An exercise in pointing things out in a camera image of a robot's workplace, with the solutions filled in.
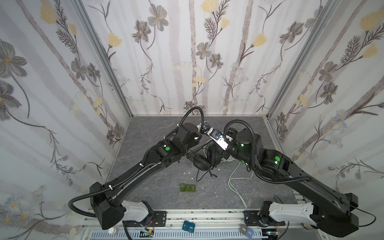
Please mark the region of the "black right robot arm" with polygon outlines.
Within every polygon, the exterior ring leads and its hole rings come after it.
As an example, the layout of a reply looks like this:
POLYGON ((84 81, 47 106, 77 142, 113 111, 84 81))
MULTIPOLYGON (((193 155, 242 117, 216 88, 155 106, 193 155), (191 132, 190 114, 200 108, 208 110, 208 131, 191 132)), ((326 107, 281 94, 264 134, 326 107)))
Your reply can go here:
POLYGON ((358 210, 358 197, 339 193, 312 177, 283 153, 263 147, 260 135, 243 120, 231 120, 223 133, 213 135, 221 148, 263 182, 286 185, 309 200, 307 204, 280 204, 265 201, 257 216, 261 226, 278 222, 307 224, 338 238, 346 237, 367 224, 353 214, 358 210))

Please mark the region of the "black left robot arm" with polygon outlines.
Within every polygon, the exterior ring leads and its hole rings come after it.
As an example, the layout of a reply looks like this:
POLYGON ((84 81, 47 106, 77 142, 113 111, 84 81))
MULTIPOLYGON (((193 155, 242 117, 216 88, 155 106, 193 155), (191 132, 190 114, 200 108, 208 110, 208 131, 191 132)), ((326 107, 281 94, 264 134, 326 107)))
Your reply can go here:
POLYGON ((200 112, 201 118, 204 117, 201 107, 188 110, 178 126, 163 140, 150 147, 141 161, 103 185, 93 184, 88 194, 71 199, 68 203, 69 208, 77 214, 98 219, 104 230, 123 220, 128 213, 123 201, 129 193, 150 176, 179 162, 182 157, 193 159, 195 153, 191 148, 199 143, 204 132, 203 124, 196 126, 185 122, 195 110, 200 112))

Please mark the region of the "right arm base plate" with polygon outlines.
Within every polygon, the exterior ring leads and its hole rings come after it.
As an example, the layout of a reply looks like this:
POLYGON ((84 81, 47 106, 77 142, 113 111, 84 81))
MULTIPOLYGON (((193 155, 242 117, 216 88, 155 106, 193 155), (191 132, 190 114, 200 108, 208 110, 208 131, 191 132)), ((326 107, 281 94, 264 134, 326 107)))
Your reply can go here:
POLYGON ((277 227, 285 226, 285 222, 276 222, 267 213, 260 213, 259 210, 255 211, 243 211, 244 223, 248 227, 277 227))

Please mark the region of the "black blue headphones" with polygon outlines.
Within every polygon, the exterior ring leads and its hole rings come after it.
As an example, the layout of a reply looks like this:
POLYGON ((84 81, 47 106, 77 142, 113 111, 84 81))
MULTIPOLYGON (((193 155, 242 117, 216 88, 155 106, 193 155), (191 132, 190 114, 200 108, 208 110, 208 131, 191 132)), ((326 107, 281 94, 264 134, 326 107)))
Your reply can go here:
POLYGON ((222 158, 221 148, 217 144, 211 144, 208 146, 205 155, 194 155, 193 164, 198 170, 209 171, 217 167, 221 163, 222 158))

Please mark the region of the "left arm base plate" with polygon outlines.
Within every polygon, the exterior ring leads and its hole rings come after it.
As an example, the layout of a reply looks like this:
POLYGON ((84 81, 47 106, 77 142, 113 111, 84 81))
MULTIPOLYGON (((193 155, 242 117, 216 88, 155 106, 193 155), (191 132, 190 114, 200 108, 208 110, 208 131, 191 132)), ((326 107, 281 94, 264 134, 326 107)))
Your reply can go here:
POLYGON ((124 226, 126 227, 165 227, 167 220, 167 212, 166 211, 154 211, 150 213, 147 217, 144 218, 141 222, 135 221, 124 221, 124 226))

